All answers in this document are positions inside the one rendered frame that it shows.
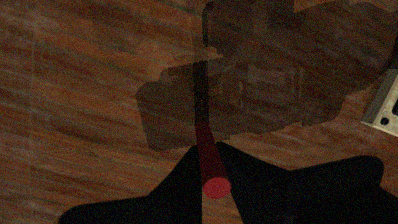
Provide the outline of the dark red cylinder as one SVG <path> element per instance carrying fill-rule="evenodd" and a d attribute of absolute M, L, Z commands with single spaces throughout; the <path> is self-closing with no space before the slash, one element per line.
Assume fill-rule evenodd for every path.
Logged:
<path fill-rule="evenodd" d="M 220 199 L 230 191 L 229 176 L 208 123 L 198 122 L 195 131 L 203 192 L 209 198 Z"/>

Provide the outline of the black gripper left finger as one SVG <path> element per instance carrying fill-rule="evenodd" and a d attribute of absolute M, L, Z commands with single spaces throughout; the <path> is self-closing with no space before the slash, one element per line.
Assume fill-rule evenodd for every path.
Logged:
<path fill-rule="evenodd" d="M 198 146 L 191 146 L 147 196 L 77 205 L 58 224 L 202 224 Z"/>

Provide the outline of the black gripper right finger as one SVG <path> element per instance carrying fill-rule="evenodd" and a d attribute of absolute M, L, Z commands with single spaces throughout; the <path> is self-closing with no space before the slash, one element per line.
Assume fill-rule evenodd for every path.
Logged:
<path fill-rule="evenodd" d="M 290 171 L 222 141 L 216 146 L 244 224 L 296 224 L 303 200 L 373 183 L 380 187 L 384 171 L 382 160 L 367 155 Z"/>

